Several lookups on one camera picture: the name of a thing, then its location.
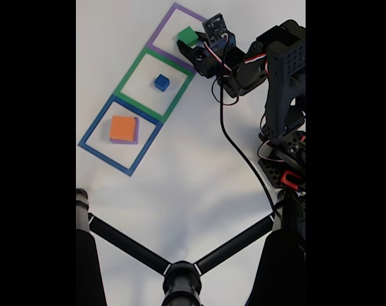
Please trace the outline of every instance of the purple square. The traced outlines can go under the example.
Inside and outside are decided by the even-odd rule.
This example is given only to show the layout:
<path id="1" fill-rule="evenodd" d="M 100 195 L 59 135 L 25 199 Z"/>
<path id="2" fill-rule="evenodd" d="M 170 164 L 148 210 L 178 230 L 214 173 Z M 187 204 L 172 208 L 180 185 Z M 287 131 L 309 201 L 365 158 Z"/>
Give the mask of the purple square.
<path id="1" fill-rule="evenodd" d="M 110 142 L 111 143 L 122 143 L 125 145 L 137 145 L 137 140 L 139 137 L 139 118 L 135 117 L 135 119 L 136 119 L 136 129 L 135 129 L 135 136 L 133 137 L 134 140 L 132 142 L 124 142 L 122 140 L 113 140 L 113 139 L 110 139 Z"/>
<path id="2" fill-rule="evenodd" d="M 183 6 L 181 6 L 177 3 L 174 3 L 172 5 L 172 7 L 169 9 L 169 11 L 167 12 L 167 14 L 165 15 L 165 18 L 163 18 L 163 20 L 160 22 L 158 28 L 154 31 L 152 37 L 150 37 L 149 41 L 146 44 L 146 47 L 150 48 L 151 50 L 155 51 L 156 53 L 159 53 L 160 55 L 167 57 L 168 59 L 171 59 L 172 61 L 174 61 L 178 65 L 180 65 L 186 69 L 189 69 L 192 72 L 196 72 L 196 69 L 194 68 L 194 66 L 191 63 L 188 64 L 188 63 L 182 61 L 181 59 L 177 58 L 176 56 L 169 54 L 169 53 L 163 51 L 162 49 L 155 47 L 153 45 L 154 40 L 156 40 L 157 36 L 161 32 L 161 30 L 165 27 L 166 23 L 168 22 L 168 20 L 170 19 L 170 17 L 172 16 L 172 14 L 175 10 L 181 10 L 184 13 L 198 19 L 201 22 L 204 22 L 207 20 L 207 18 L 204 18 L 203 16 L 200 16 L 199 14 L 196 14 L 193 11 L 190 11 L 189 9 L 187 9 Z"/>

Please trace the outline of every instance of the square outline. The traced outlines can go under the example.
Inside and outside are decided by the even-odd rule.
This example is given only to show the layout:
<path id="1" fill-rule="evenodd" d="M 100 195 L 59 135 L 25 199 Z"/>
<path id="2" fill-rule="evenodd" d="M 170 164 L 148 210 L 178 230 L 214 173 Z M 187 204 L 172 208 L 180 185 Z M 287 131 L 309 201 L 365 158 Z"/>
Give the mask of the square outline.
<path id="1" fill-rule="evenodd" d="M 189 69 L 190 71 L 192 72 L 196 72 L 196 69 L 194 68 L 194 66 L 190 63 L 186 63 L 184 61 L 182 61 L 181 59 L 179 59 L 178 57 L 170 54 L 170 53 L 167 53 L 166 51 L 156 47 L 153 45 L 154 43 L 154 40 L 156 40 L 157 36 L 159 36 L 159 33 L 161 32 L 161 30 L 165 27 L 166 23 L 168 22 L 168 20 L 170 19 L 170 17 L 173 15 L 173 12 L 175 10 L 181 10 L 182 12 L 186 13 L 187 15 L 190 15 L 192 16 L 193 18 L 196 18 L 198 19 L 199 21 L 201 22 L 204 22 L 207 20 L 207 18 L 204 18 L 203 16 L 200 16 L 199 14 L 196 14 L 194 13 L 193 11 L 190 11 L 188 8 L 185 8 L 177 3 L 174 3 L 172 5 L 172 7 L 169 9 L 169 11 L 167 12 L 167 14 L 165 15 L 165 17 L 163 18 L 163 20 L 160 22 L 159 26 L 157 27 L 156 30 L 154 30 L 153 32 L 153 35 L 149 38 L 149 40 L 147 41 L 146 43 L 146 47 L 150 48 L 151 50 L 155 51 L 157 54 L 160 54 L 160 55 L 163 55 L 165 57 L 167 57 L 168 59 L 171 59 L 172 61 L 174 61 L 176 64 L 186 68 L 186 69 Z"/>
<path id="2" fill-rule="evenodd" d="M 132 99 L 131 97 L 129 97 L 123 93 L 121 93 L 121 89 L 124 87 L 126 82 L 129 80 L 129 78 L 131 77 L 133 72 L 135 72 L 137 66 L 140 64 L 140 62 L 142 61 L 143 57 L 146 54 L 149 54 L 149 55 L 157 58 L 159 61 L 162 61 L 165 64 L 168 64 L 169 66 L 173 67 L 174 69 L 179 70 L 180 72 L 187 75 L 187 79 L 181 85 L 179 92 L 175 95 L 173 101 L 171 102 L 170 106 L 167 108 L 164 115 L 160 115 L 159 113 L 156 113 L 154 110 L 151 110 L 150 108 L 148 108 L 147 106 L 144 106 L 140 102 Z M 173 109 L 175 108 L 175 106 L 179 102 L 181 96 L 184 94 L 184 91 L 186 91 L 188 85 L 190 84 L 190 82 L 192 81 L 194 76 L 195 76 L 195 72 L 193 73 L 190 70 L 176 64 L 174 61 L 168 59 L 164 55 L 160 55 L 160 54 L 156 53 L 155 51 L 152 51 L 149 48 L 144 47 L 142 49 L 142 51 L 139 53 L 139 55 L 137 56 L 137 58 L 135 59 L 135 61 L 133 62 L 133 64 L 130 66 L 128 72 L 126 72 L 126 74 L 124 75 L 124 77 L 121 80 L 121 82 L 119 83 L 119 85 L 115 88 L 113 95 L 121 98 L 122 100 L 126 100 L 129 104 L 137 107 L 139 110 L 145 112 L 146 114 L 150 115 L 153 118 L 156 118 L 160 122 L 165 123 L 166 120 L 168 119 L 168 116 L 170 116 L 170 114 L 173 112 Z"/>
<path id="3" fill-rule="evenodd" d="M 133 164 L 130 166 L 130 168 L 126 168 L 119 164 L 118 162 L 114 161 L 113 159 L 107 157 L 106 155 L 102 154 L 101 152 L 95 150 L 94 148 L 90 147 L 89 145 L 86 144 L 86 141 L 92 134 L 92 132 L 95 130 L 96 126 L 99 124 L 100 120 L 102 117 L 106 114 L 107 110 L 109 109 L 110 105 L 112 105 L 113 102 L 116 102 L 117 104 L 121 105 L 122 107 L 127 108 L 131 112 L 141 116 L 142 118 L 146 119 L 150 123 L 153 123 L 156 127 L 153 130 L 153 133 L 151 133 L 149 139 L 146 141 L 145 145 L 143 146 L 142 150 L 136 157 L 135 161 Z M 147 150 L 149 149 L 150 145 L 156 138 L 157 134 L 160 132 L 161 127 L 163 126 L 163 123 L 158 121 L 157 119 L 151 117 L 150 115 L 142 112 L 139 110 L 137 107 L 129 104 L 126 101 L 123 101 L 121 98 L 111 95 L 109 100 L 105 103 L 99 114 L 96 116 L 95 120 L 93 120 L 91 126 L 89 126 L 88 130 L 86 131 L 85 135 L 82 137 L 82 139 L 79 141 L 78 146 L 83 148 L 84 150 L 88 151 L 89 153 L 95 155 L 102 161 L 108 163 L 110 166 L 113 166 L 114 168 L 118 169 L 119 171 L 122 171 L 123 173 L 129 175 L 130 177 L 132 176 L 133 172 L 135 172 L 137 166 L 139 163 L 142 161 L 144 154 L 146 154 Z"/>

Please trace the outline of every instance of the tripod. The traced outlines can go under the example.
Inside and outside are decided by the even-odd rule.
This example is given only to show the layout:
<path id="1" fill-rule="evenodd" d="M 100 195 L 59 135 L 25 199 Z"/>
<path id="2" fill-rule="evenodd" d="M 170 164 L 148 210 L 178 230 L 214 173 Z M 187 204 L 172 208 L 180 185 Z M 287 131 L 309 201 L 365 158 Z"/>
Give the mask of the tripod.
<path id="1" fill-rule="evenodd" d="M 297 198 L 295 193 L 280 192 L 278 196 L 280 201 L 276 208 L 280 210 L 281 215 L 284 213 L 283 204 L 295 200 L 294 197 Z M 302 212 L 294 210 L 293 205 L 291 206 L 291 218 L 287 218 L 290 224 L 281 223 L 279 218 L 274 223 L 272 213 L 195 263 L 187 261 L 170 263 L 89 213 L 87 193 L 83 189 L 77 189 L 77 286 L 80 284 L 77 288 L 77 305 L 106 305 L 96 244 L 90 231 L 164 276 L 165 297 L 161 306 L 203 306 L 200 302 L 202 288 L 200 277 L 266 235 L 272 227 L 275 230 L 280 227 L 299 228 L 299 222 L 296 223 L 298 226 L 293 226 L 293 220 L 299 220 L 297 216 Z"/>

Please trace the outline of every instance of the tripod leg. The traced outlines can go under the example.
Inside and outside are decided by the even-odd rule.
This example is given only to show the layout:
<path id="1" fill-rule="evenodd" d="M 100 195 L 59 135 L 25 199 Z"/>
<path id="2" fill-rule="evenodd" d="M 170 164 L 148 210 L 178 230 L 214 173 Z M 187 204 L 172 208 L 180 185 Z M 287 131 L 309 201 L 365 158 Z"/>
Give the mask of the tripod leg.
<path id="1" fill-rule="evenodd" d="M 77 189 L 76 306 L 106 306 L 98 252 L 89 232 L 87 194 Z"/>

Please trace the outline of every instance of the black cable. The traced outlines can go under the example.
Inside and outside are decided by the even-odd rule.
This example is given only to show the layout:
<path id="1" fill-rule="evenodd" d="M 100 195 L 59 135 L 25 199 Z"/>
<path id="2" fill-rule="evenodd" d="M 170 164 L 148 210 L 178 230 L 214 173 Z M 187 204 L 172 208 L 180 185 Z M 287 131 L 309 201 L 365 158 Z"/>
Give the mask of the black cable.
<path id="1" fill-rule="evenodd" d="M 224 68 L 224 62 L 225 62 L 225 57 L 226 57 L 226 48 L 227 48 L 227 46 L 228 46 L 228 38 L 227 38 L 227 41 L 226 41 L 226 45 L 224 47 L 223 58 L 221 59 L 221 72 L 220 72 L 219 75 L 223 75 L 223 68 Z M 276 207 L 274 205 L 274 202 L 272 201 L 271 195 L 269 194 L 267 186 L 265 185 L 264 181 L 262 180 L 260 174 L 257 172 L 257 170 L 254 168 L 254 166 L 251 164 L 249 159 L 240 150 L 240 148 L 238 148 L 238 146 L 232 141 L 232 139 L 229 137 L 229 135 L 227 134 L 227 132 L 225 130 L 225 126 L 224 126 L 224 103 L 223 103 L 223 93 L 224 93 L 223 78 L 221 78 L 221 80 L 220 80 L 220 87 L 219 88 L 220 88 L 220 92 L 219 92 L 219 100 L 220 100 L 220 103 L 219 103 L 219 123 L 221 124 L 221 130 L 223 131 L 225 138 L 231 143 L 231 145 L 237 150 L 239 155 L 241 155 L 241 157 L 245 160 L 245 162 L 251 168 L 251 170 L 253 171 L 253 173 L 255 174 L 257 179 L 259 180 L 259 183 L 261 183 L 262 187 L 264 188 L 265 194 L 267 195 L 267 198 L 269 200 L 269 204 L 271 205 L 272 211 L 275 213 L 275 215 L 277 215 L 282 220 L 282 216 L 276 210 Z"/>
<path id="2" fill-rule="evenodd" d="M 215 95 L 215 93 L 214 93 L 214 84 L 217 82 L 218 79 L 219 79 L 219 77 L 217 77 L 217 78 L 213 81 L 213 83 L 212 83 L 212 85 L 211 85 L 211 93 L 212 93 L 212 96 L 214 97 L 214 99 L 219 103 L 219 100 L 217 99 L 217 97 L 216 97 L 216 95 Z M 237 100 L 236 100 L 235 102 L 233 102 L 233 103 L 231 103 L 231 104 L 225 104 L 225 103 L 224 103 L 224 105 L 226 105 L 226 106 L 232 106 L 232 105 L 235 105 L 235 104 L 238 103 L 238 100 L 239 100 L 239 96 L 237 95 Z"/>

